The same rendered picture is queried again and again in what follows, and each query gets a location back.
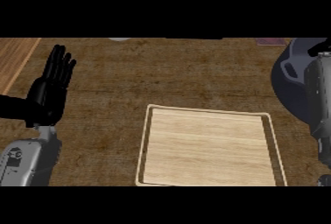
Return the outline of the pale wooden tray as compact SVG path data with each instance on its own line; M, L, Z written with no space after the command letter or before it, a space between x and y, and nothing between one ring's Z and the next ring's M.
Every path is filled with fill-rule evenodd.
M137 186L285 186L266 113L146 108Z

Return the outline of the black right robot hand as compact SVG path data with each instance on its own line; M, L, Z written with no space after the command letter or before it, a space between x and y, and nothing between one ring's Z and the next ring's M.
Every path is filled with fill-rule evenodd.
M316 44L309 50L307 54L315 57L322 52L331 52L331 38L326 38L323 42Z

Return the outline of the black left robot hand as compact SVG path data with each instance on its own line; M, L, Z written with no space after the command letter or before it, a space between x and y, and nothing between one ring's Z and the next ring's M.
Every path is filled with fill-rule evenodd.
M57 124L63 115L75 64L66 48L55 45L43 75L35 79L25 99L0 94L0 118L23 120L28 128Z

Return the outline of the dull red flat object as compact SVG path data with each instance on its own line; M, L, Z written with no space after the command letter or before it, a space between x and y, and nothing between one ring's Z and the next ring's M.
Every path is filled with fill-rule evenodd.
M255 44L258 46L284 46L285 39L284 38L257 38Z

